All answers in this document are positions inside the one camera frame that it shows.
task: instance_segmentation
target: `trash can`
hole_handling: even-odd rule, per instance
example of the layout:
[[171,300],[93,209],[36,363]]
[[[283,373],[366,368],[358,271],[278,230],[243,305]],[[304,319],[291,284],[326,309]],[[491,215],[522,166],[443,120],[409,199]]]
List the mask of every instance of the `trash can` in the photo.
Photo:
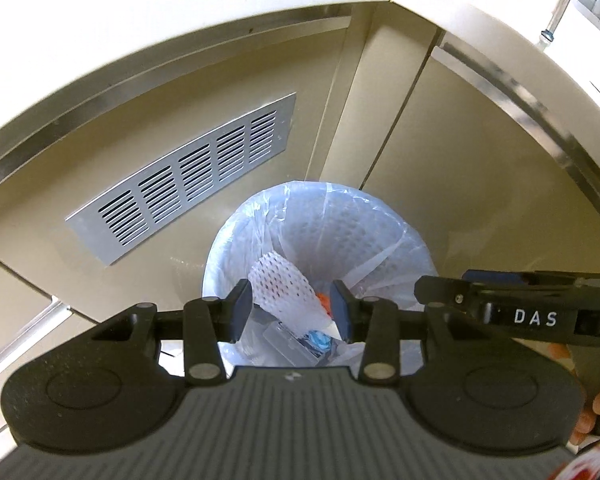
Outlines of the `trash can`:
[[[381,296],[401,309],[422,308],[414,284],[436,274],[420,235],[382,201],[346,186],[294,181],[250,197],[225,222],[206,261],[203,296],[225,297],[269,253],[294,264],[316,293],[328,296],[331,282],[342,280],[357,298]],[[328,359],[311,364],[289,357],[296,353],[277,323],[253,309],[240,341],[221,344],[222,356],[233,365],[351,365],[357,373],[363,344],[336,341]],[[416,344],[403,342],[401,351],[403,373],[422,362]]]

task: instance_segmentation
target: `white countertop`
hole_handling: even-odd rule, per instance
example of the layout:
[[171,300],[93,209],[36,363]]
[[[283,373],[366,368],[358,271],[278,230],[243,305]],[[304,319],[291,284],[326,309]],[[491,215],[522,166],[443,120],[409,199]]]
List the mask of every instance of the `white countertop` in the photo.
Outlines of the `white countertop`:
[[[388,0],[0,0],[0,128],[67,84],[188,32],[277,10]],[[527,88],[600,166],[600,31],[557,0],[390,0],[448,30]]]

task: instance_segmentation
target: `beige cabinet panel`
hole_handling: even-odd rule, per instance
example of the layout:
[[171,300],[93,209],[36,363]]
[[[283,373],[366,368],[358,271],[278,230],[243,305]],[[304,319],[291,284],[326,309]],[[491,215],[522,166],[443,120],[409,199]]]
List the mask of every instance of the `beige cabinet panel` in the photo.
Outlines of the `beige cabinet panel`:
[[0,267],[0,348],[49,303],[49,298]]
[[378,4],[320,180],[359,187],[436,37],[433,23]]
[[429,60],[364,187],[422,235],[443,276],[600,272],[600,217],[480,92]]
[[[96,320],[140,301],[169,310],[198,297],[208,250],[231,213],[261,189],[304,178],[345,33],[285,41],[207,66],[69,134],[0,186],[0,258]],[[65,225],[66,216],[149,162],[292,92],[285,152],[112,266]]]
[[342,45],[342,53],[329,90],[327,105],[320,122],[318,137],[315,140],[314,153],[305,178],[319,180],[324,163],[329,154],[333,137],[351,90],[353,78],[360,64],[366,38],[371,27],[377,4],[357,4],[351,13],[351,22]]
[[[61,343],[71,339],[72,337],[77,336],[78,334],[88,330],[93,325],[88,321],[84,320],[81,317],[73,315],[63,321],[56,329],[50,332],[48,335],[43,337],[38,343],[33,345],[29,350],[27,350],[22,357],[17,359],[13,364],[11,364],[5,371],[0,374],[0,392],[2,391],[2,386],[9,378],[9,376],[14,373],[18,368],[20,368],[23,364],[28,363],[32,359],[35,359],[39,355],[43,354],[55,348]],[[0,410],[0,428],[5,425],[4,418],[2,417],[2,412]]]

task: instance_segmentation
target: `hand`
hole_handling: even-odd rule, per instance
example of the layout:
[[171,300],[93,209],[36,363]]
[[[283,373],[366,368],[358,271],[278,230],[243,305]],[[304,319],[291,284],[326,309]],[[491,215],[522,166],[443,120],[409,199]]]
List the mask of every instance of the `hand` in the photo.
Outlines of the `hand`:
[[[565,359],[571,357],[569,349],[565,345],[551,343],[548,347],[548,351],[553,359]],[[600,415],[600,393],[593,399],[592,406],[585,406],[580,413],[580,417],[578,418],[573,433],[571,433],[569,442],[574,446],[581,444],[591,430],[593,430],[597,415]]]

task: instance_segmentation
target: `metal vent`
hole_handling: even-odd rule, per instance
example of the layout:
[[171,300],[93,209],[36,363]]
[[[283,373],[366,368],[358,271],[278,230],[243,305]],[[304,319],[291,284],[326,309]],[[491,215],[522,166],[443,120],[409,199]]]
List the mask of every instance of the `metal vent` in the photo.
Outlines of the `metal vent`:
[[296,94],[250,112],[152,162],[66,219],[112,264],[173,219],[286,148]]

